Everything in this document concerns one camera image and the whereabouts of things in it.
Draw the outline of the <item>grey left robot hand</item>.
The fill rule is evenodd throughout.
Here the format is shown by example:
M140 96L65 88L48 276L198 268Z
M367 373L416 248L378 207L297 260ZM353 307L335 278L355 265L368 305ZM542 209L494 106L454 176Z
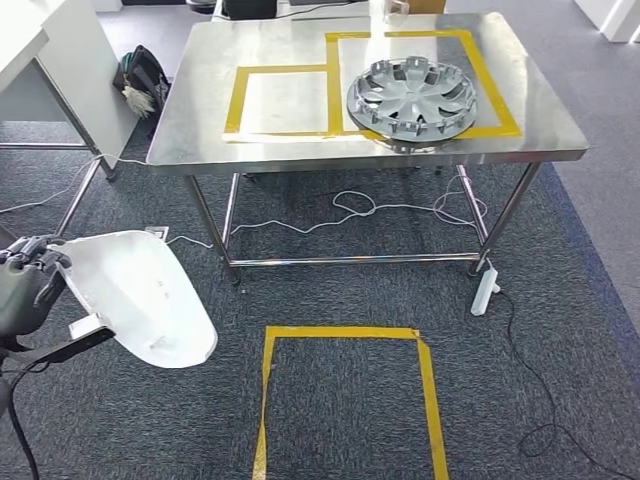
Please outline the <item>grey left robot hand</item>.
M42 327L66 288L59 266L69 267L65 254L51 245L65 241L54 235L19 237L1 250L1 337L28 335Z

